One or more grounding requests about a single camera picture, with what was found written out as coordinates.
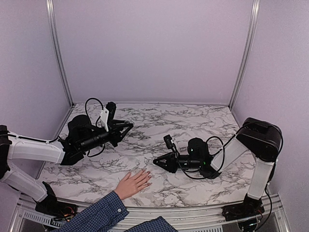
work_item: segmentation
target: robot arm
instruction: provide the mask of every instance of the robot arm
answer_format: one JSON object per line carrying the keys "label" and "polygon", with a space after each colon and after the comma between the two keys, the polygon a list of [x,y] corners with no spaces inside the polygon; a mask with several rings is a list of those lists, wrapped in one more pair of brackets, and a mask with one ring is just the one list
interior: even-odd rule
{"label": "robot arm", "polygon": [[239,131],[214,155],[209,154],[207,143],[199,138],[188,142],[189,155],[180,155],[169,135],[165,136],[164,140],[172,152],[156,158],[154,164],[171,173],[176,173],[179,167],[187,176],[189,169],[197,169],[203,176],[197,179],[218,177],[239,156],[250,150],[256,156],[256,166],[249,191],[242,203],[225,206],[223,216],[230,221],[264,212],[261,197],[274,174],[275,163],[282,149],[282,133],[277,126],[248,118]]}
{"label": "robot arm", "polygon": [[100,114],[102,127],[93,126],[87,115],[78,115],[68,123],[66,139],[44,141],[11,133],[0,125],[0,181],[29,195],[36,202],[36,210],[59,216],[75,205],[57,201],[51,187],[29,176],[16,167],[12,160],[42,160],[60,165],[74,165],[84,158],[86,152],[110,142],[114,147],[133,128],[133,124],[114,120],[116,104],[109,102]]}

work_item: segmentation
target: marble tabletop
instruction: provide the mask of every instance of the marble tabletop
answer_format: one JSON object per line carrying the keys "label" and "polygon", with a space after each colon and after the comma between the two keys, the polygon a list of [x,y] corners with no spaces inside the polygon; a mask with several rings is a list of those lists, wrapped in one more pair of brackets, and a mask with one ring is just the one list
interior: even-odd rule
{"label": "marble tabletop", "polygon": [[[100,105],[87,105],[93,123],[100,113]],[[84,104],[77,104],[68,122],[76,115],[85,114]],[[176,139],[181,154],[186,154],[187,143],[199,137],[204,141],[216,135],[224,142],[237,131],[238,126],[228,107],[188,104],[117,104],[115,119],[134,122],[134,128],[118,147],[106,145],[105,151],[93,158],[85,157],[73,166],[46,163],[40,180],[51,185],[56,196],[80,202],[94,203],[115,189],[120,179],[131,170],[146,168],[151,171],[152,185],[124,200],[125,206],[186,207],[229,203],[243,200],[248,191],[254,169],[254,158],[246,152],[214,180],[193,180],[181,170],[168,173],[153,164],[153,159],[169,152],[163,137]],[[60,136],[68,134],[67,126]],[[210,153],[220,147],[210,142]],[[101,147],[91,151],[96,154]]]}

